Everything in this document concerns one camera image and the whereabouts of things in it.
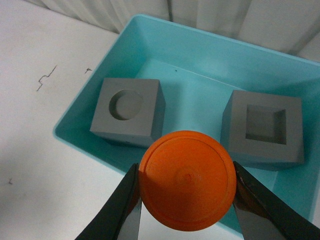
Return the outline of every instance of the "square hole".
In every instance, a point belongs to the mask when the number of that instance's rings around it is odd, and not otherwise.
[[[245,138],[285,145],[286,110],[247,105]]]

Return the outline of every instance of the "teal plastic bin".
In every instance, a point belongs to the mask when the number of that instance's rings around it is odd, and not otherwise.
[[[104,78],[159,79],[163,135],[202,132],[220,140],[233,90],[302,99],[305,164],[278,172],[247,168],[300,215],[313,218],[320,171],[320,64],[146,15],[134,16],[54,130],[58,139],[121,172],[146,149],[109,144],[89,131]],[[233,207],[221,220],[240,232]]]

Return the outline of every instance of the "gray block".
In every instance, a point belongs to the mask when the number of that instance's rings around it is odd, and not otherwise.
[[[166,102],[157,79],[105,78],[90,131],[148,148],[162,136]]]
[[[223,112],[220,142],[246,167],[278,171],[302,164],[301,99],[234,90]]]

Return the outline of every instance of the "orange cap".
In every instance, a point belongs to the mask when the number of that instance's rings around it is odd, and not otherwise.
[[[159,222],[197,231],[229,210],[236,194],[236,171],[216,140],[196,131],[176,131],[144,154],[139,188],[144,205]]]

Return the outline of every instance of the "white curtain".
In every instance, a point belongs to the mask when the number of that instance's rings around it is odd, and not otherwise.
[[[135,14],[320,62],[320,0],[26,0],[119,33]]]

